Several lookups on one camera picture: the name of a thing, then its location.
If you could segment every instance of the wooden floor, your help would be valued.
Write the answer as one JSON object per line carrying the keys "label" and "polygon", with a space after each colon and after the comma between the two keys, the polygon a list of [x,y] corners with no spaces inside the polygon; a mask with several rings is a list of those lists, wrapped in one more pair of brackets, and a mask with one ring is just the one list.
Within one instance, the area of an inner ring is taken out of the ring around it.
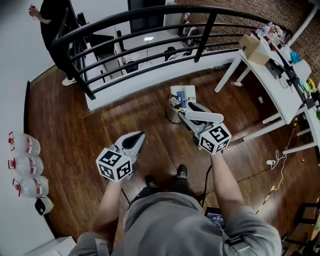
{"label": "wooden floor", "polygon": [[[240,66],[230,81],[235,81],[244,69]],[[224,73],[225,70],[208,69],[175,78],[95,112],[87,110],[85,96],[76,84],[70,87],[61,85],[64,74],[59,70],[34,82],[30,89],[28,132],[41,144],[43,174],[49,179],[49,197],[55,205],[49,217],[58,234],[77,239],[91,229],[108,184],[99,175],[96,158],[104,147],[109,147],[126,133],[146,133],[133,182],[123,184],[129,200],[145,186],[146,175],[154,175],[166,186],[180,164],[188,167],[191,188],[197,194],[203,192],[210,158],[204,150],[197,150],[191,134],[182,124],[172,124],[166,119],[169,87],[173,85],[195,85],[197,102],[224,115],[224,124],[233,135],[224,158],[238,181],[245,202],[256,211],[271,187],[277,186],[281,180],[282,162],[270,170],[266,160],[275,159],[276,150],[282,154],[293,124],[243,142],[241,138],[262,127],[261,121],[275,114],[276,109],[252,73],[243,80],[244,87],[234,87],[229,81],[216,94],[214,88]],[[259,96],[262,96],[263,104],[259,103]],[[294,134],[290,145],[300,143]],[[292,233],[297,208],[302,202],[316,201],[319,180],[315,149],[288,155],[281,186],[272,193],[258,215],[275,226],[281,236]],[[212,174],[209,175],[207,192],[206,206],[217,207]],[[124,235],[122,216],[127,208],[127,200],[122,195],[116,243]],[[302,241],[304,232],[310,228],[299,225],[293,238]]]}

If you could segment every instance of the white table leg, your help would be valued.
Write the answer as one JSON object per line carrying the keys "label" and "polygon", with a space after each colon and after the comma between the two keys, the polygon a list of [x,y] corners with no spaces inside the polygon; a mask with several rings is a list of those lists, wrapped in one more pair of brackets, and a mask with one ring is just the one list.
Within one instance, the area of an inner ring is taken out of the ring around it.
{"label": "white table leg", "polygon": [[300,115],[301,113],[305,112],[306,108],[303,106],[303,107],[300,107],[299,110],[296,112],[295,116],[297,115]]}
{"label": "white table leg", "polygon": [[306,134],[309,132],[311,132],[310,128],[297,132],[296,136],[298,137],[298,136],[301,136],[302,134]]}
{"label": "white table leg", "polygon": [[276,120],[277,118],[281,117],[280,113],[276,113],[270,117],[268,117],[267,119],[263,120],[262,123],[265,125],[266,123],[269,123],[273,120]]}
{"label": "white table leg", "polygon": [[310,142],[310,143],[302,145],[302,146],[297,146],[297,147],[294,147],[291,149],[287,149],[287,150],[283,151],[282,154],[285,155],[285,154],[290,154],[290,153],[294,153],[294,152],[301,151],[301,150],[310,149],[310,148],[315,147],[316,145],[317,145],[316,142]]}
{"label": "white table leg", "polygon": [[226,82],[228,81],[228,79],[231,77],[231,75],[235,72],[236,68],[239,66],[241,62],[241,55],[238,53],[234,59],[234,61],[232,62],[231,66],[228,68],[228,70],[225,72],[224,76],[222,77],[222,79],[220,80],[220,82],[218,83],[218,85],[215,87],[214,91],[216,93],[220,92],[220,90],[222,89],[222,87],[226,84]]}
{"label": "white table leg", "polygon": [[250,67],[247,67],[236,81],[241,82],[246,77],[246,75],[248,75],[250,71],[251,71]]}
{"label": "white table leg", "polygon": [[273,131],[273,130],[275,130],[275,129],[278,129],[278,128],[281,127],[281,126],[285,126],[285,125],[286,125],[286,122],[281,119],[281,120],[279,120],[278,122],[275,122],[275,123],[273,123],[273,124],[270,124],[269,126],[267,126],[267,127],[265,127],[265,128],[262,128],[262,129],[260,129],[260,130],[258,130],[258,131],[256,131],[256,132],[248,135],[248,136],[243,137],[243,140],[244,140],[244,141],[251,140],[251,139],[253,139],[253,138],[255,138],[255,137],[258,137],[258,136],[261,136],[261,135],[263,135],[263,134],[269,133],[269,132],[271,132],[271,131]]}

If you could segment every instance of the black metal railing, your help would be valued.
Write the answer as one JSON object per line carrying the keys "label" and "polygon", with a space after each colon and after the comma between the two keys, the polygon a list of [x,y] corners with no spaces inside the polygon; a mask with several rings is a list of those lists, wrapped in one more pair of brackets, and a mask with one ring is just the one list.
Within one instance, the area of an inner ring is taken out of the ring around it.
{"label": "black metal railing", "polygon": [[[230,23],[218,23],[215,22],[217,15],[227,15],[227,16],[234,16],[234,17],[239,17],[239,18],[244,18],[244,19],[249,19],[253,20],[256,22],[264,23],[267,24],[270,22],[270,20],[255,16],[252,14],[244,13],[241,11],[236,11],[232,9],[227,9],[227,8],[221,8],[221,7],[213,7],[213,6],[193,6],[193,5],[165,5],[165,6],[154,6],[154,7],[147,7],[147,8],[141,8],[137,10],[131,10],[131,11],[125,11],[116,15],[112,15],[109,17],[106,17],[100,21],[97,21],[95,23],[89,23],[85,24],[84,26],[79,26],[79,23],[75,20],[75,15],[72,10],[72,15],[71,19],[73,19],[73,26],[70,26],[69,31],[67,33],[63,32],[63,30],[66,30],[66,19],[63,20],[64,23],[61,24],[60,31],[58,32],[57,36],[52,42],[52,49],[54,51],[59,51],[61,54],[66,54],[68,59],[70,60],[69,66],[70,70],[73,74],[73,77],[76,79],[78,84],[81,86],[81,88],[84,90],[84,92],[88,95],[88,97],[91,100],[94,100],[95,93],[100,92],[101,90],[108,88],[110,86],[113,86],[121,81],[124,81],[126,79],[132,78],[134,76],[138,76],[140,74],[165,67],[167,65],[172,65],[175,63],[187,61],[187,60],[192,60],[194,59],[194,62],[198,62],[199,59],[203,56],[208,56],[208,55],[214,55],[214,54],[219,54],[219,53],[225,53],[225,52],[232,52],[232,51],[237,51],[239,48],[232,48],[232,49],[227,49],[227,50],[220,50],[220,51],[209,51],[206,53],[203,53],[205,48],[211,48],[211,47],[218,47],[218,46],[229,46],[229,45],[237,45],[239,44],[239,38],[243,36],[243,33],[212,33],[212,29],[214,27],[234,27],[234,28],[244,28],[244,29],[252,29],[256,30],[257,27],[255,26],[250,26],[250,25],[245,25],[245,24],[230,24]],[[144,17],[151,17],[154,15],[167,15],[167,14],[177,14],[177,13],[205,13],[209,14],[208,20],[206,23],[187,23],[187,24],[178,24],[178,25],[167,25],[167,26],[161,26],[161,27],[156,27],[156,28],[149,28],[145,29],[142,31],[126,34],[119,36],[117,38],[113,38],[111,40],[99,43],[91,48],[87,48],[86,46],[86,40],[85,38],[89,38],[94,32],[100,31],[102,29],[106,29],[108,27],[127,22],[127,21],[132,21],[137,18],[144,18]],[[282,28],[284,31],[287,32],[287,34],[292,34],[291,31],[286,29],[285,27],[278,25],[280,28]],[[97,62],[85,66],[85,61],[84,58],[86,55],[90,53],[94,53],[95,51],[104,48],[106,46],[115,44],[115,43],[120,43],[124,40],[134,38],[137,36],[141,35],[146,35],[154,32],[159,32],[159,31],[164,31],[164,30],[172,30],[172,29],[180,29],[180,28],[187,28],[187,27],[204,27],[203,34],[200,35],[192,35],[192,36],[181,36],[177,38],[171,38],[171,39],[165,39],[162,41],[157,41],[154,43],[149,43],[147,45],[141,45],[138,47],[135,47],[133,49],[128,49],[126,51],[120,52],[118,54],[114,54],[112,56],[108,56],[106,58],[100,59]],[[222,38],[222,37],[238,37],[238,40],[232,41],[232,42],[222,42],[222,43],[208,43],[209,38]],[[122,71],[124,69],[133,67],[135,65],[138,65],[143,62],[147,62],[153,59],[161,58],[164,56],[168,55],[168,52],[148,56],[142,59],[138,59],[136,61],[133,61],[129,64],[117,67],[113,70],[104,72],[100,75],[97,75],[94,78],[91,78],[87,80],[86,72],[88,72],[91,69],[94,69],[95,67],[98,67],[102,64],[105,64],[107,62],[110,62],[112,60],[118,59],[120,57],[123,57],[125,55],[138,52],[141,50],[145,50],[148,48],[164,45],[164,44],[169,44],[169,43],[174,43],[174,42],[179,42],[179,41],[186,41],[186,40],[195,40],[198,39],[200,40],[199,44],[196,46],[190,46],[190,47],[185,47],[181,49],[176,49],[173,51],[170,51],[170,54],[176,54],[176,53],[181,53],[181,52],[188,52],[191,50],[197,49],[197,52],[195,55],[189,55],[185,56],[182,58],[170,60],[170,61],[165,61],[161,64],[154,65],[149,68],[145,68],[142,70],[137,70],[132,73],[128,73],[125,76],[122,76],[120,78],[117,78],[115,80],[111,80],[109,83],[102,85],[101,87],[90,90],[89,85],[93,82],[96,82],[98,80],[104,79],[106,76],[110,76],[116,72]],[[69,50],[69,45],[72,44],[72,50]]]}

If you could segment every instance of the hand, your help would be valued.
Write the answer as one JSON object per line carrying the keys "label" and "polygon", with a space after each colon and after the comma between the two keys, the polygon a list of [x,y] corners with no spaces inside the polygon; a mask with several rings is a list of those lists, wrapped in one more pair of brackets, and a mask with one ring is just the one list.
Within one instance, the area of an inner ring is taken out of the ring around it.
{"label": "hand", "polygon": [[36,18],[41,17],[41,13],[36,8],[29,8],[29,15]]}

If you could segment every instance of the cardboard box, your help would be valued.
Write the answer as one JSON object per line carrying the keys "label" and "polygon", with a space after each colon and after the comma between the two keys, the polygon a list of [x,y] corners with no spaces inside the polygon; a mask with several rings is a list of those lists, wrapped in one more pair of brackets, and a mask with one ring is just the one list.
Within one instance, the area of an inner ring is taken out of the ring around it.
{"label": "cardboard box", "polygon": [[241,47],[245,47],[244,55],[248,61],[265,65],[270,59],[266,47],[257,39],[245,34],[239,41]]}

